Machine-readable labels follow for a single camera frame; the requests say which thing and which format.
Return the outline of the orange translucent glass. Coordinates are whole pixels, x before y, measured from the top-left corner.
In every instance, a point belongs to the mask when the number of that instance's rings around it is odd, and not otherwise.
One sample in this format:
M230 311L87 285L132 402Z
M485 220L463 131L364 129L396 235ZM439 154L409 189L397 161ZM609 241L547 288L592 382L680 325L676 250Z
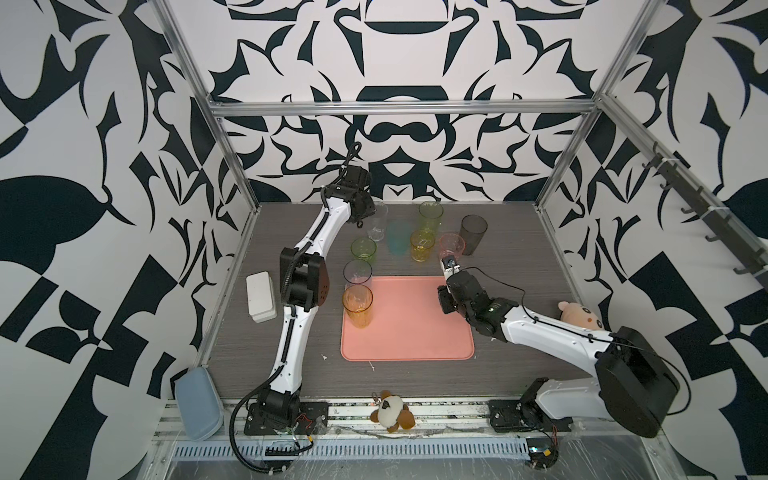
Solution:
M343 308L350 323L359 329L370 325L373 318L373 293L365 285L348 287L342 296Z

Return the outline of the pink rectangular tray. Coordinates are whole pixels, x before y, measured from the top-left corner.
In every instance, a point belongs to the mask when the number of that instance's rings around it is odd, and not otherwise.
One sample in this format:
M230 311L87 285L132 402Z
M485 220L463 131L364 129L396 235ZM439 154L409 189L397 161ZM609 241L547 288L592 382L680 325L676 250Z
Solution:
M376 276L372 321L358 328L344 319L341 355L351 362L467 360L475 345L470 325L445 314L437 288L441 276Z

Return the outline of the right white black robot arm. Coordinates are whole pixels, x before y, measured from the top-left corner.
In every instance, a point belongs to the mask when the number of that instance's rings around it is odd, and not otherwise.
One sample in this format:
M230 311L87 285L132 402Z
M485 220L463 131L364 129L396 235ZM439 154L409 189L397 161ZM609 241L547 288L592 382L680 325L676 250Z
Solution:
M539 350L586 374L567 381L541 377L517 401L491 403L495 431L550 431L583 417L612 420L640 437L659 433L680 383L640 332L591 329L492 298L459 266L446 268L444 278L437 289L444 313L457 312L484 336Z

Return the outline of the clear glass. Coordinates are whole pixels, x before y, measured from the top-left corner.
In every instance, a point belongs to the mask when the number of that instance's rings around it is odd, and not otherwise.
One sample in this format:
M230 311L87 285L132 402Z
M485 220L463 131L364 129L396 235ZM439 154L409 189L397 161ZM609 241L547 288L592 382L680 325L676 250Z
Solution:
M388 206L383 201L375 200L374 207L374 213L365 219L365 228L371 240L380 242L386 233Z

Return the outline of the blue translucent glass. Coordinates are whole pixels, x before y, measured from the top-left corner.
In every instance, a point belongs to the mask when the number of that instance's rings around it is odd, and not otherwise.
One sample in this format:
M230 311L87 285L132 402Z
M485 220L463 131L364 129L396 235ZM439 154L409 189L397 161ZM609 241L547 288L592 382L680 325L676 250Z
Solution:
M369 262L361 259L353 259L344 266L343 277L346 288L359 285L370 287L373 277L373 269Z

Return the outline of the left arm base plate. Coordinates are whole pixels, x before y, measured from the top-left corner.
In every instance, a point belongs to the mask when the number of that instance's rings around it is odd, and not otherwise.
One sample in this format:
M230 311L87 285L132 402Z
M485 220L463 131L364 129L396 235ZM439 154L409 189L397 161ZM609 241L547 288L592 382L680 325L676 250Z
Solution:
M248 407L244 434L266 436L278 434L310 435L327 425L330 404L300 402L283 408L253 403Z

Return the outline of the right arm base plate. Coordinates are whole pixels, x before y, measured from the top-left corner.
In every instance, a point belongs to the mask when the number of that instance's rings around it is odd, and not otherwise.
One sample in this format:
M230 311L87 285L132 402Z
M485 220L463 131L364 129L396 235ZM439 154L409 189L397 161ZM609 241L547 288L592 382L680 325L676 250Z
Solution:
M492 399L487 402L489 423L496 433L545 431L570 432L571 417L552 419L534 401Z

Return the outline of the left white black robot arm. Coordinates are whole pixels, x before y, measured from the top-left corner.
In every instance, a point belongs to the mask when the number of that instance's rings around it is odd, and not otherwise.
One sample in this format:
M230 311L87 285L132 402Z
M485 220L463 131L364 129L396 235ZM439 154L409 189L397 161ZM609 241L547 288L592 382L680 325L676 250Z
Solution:
M306 235L280 254L282 331L266 391L258 395L258 411L275 429L293 425L299 416L305 349L330 289L326 255L345 224L360 226L375 212L370 183L364 168L341 168L339 177L321 190L322 208Z

